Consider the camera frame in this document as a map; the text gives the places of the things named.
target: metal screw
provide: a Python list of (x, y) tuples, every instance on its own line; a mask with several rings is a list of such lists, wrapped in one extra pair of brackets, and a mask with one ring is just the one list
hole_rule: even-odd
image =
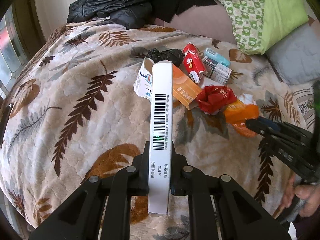
[(184, 170), (185, 172), (191, 172), (191, 171), (193, 171), (193, 168), (192, 168), (191, 166), (187, 165), (187, 166), (184, 166), (184, 167), (183, 167), (183, 170)]
[(227, 174), (223, 174), (221, 176), (221, 180), (224, 181), (224, 182), (229, 182), (231, 180), (231, 177)]
[(135, 172), (137, 169), (135, 166), (129, 166), (127, 167), (127, 172)]
[(89, 181), (90, 181), (91, 183), (95, 183), (95, 182), (97, 182), (98, 180), (99, 180), (99, 177), (96, 176), (96, 175), (91, 176), (91, 177), (89, 178)]

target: red plastic wrapper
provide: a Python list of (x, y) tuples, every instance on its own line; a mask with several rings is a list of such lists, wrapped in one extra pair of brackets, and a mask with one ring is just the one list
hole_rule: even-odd
[(225, 105), (234, 103), (237, 97), (226, 86), (210, 86), (204, 87), (202, 92), (196, 97), (196, 100), (202, 111), (213, 114)]
[(188, 43), (183, 49), (183, 54), (185, 56), (183, 64), (189, 74), (189, 77), (194, 83), (199, 84), (202, 74), (206, 73), (206, 69), (199, 57), (196, 47), (192, 43)]

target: black jacket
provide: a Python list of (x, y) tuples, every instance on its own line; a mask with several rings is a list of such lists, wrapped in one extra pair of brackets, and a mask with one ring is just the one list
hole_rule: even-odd
[(84, 22), (95, 16), (107, 17), (127, 27), (140, 28), (151, 11), (148, 0), (78, 0), (70, 4), (67, 22)]

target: white box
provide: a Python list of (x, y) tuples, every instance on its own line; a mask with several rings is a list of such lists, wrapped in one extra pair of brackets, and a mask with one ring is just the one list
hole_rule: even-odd
[(148, 212), (167, 214), (172, 151), (172, 62), (152, 67)]
[(231, 75), (232, 70), (221, 63), (218, 63), (208, 57), (202, 59), (204, 62), (204, 67), (207, 73), (204, 74), (206, 77), (225, 85)]
[(133, 89), (139, 97), (144, 97), (151, 102), (152, 95), (152, 66), (154, 62), (145, 57), (139, 73), (137, 75), (136, 81), (133, 84)]
[(210, 87), (210, 86), (223, 86), (223, 85), (210, 78), (203, 76), (200, 80), (199, 87), (201, 89), (204, 89), (204, 87)]

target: orange box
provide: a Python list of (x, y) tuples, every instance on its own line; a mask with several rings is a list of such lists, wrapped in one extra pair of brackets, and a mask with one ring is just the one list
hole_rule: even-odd
[(185, 73), (173, 65), (173, 96), (179, 100), (188, 110), (196, 107), (197, 95), (202, 91)]

